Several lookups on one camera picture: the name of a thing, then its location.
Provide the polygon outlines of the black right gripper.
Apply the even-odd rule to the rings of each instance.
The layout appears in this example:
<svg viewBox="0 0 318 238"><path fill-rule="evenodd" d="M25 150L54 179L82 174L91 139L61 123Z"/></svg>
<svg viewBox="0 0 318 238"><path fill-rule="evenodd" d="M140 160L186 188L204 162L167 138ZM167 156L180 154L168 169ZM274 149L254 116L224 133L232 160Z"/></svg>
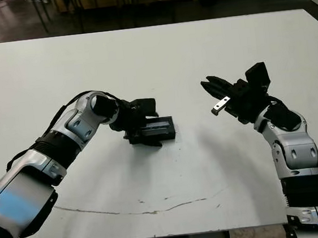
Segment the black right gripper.
<svg viewBox="0 0 318 238"><path fill-rule="evenodd" d="M207 76L206 79L201 86L218 99L211 110L216 116L225 110L243 124L254 123L270 103L268 86L253 85L242 79L231 84L218 76Z"/></svg>

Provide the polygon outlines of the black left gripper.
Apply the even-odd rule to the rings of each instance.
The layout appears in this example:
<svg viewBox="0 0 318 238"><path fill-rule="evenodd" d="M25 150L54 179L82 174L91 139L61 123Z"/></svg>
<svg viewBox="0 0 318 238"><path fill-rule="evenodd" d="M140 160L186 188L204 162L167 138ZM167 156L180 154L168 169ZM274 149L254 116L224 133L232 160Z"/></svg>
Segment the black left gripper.
<svg viewBox="0 0 318 238"><path fill-rule="evenodd" d="M138 130L146 124L147 117L157 117L158 113L147 113L145 108L146 100L136 99L131 102L120 99L118 102L117 119L110 124L114 131L125 131L125 139L131 144L143 144L152 147L161 147L162 143L156 140L147 140Z"/></svg>

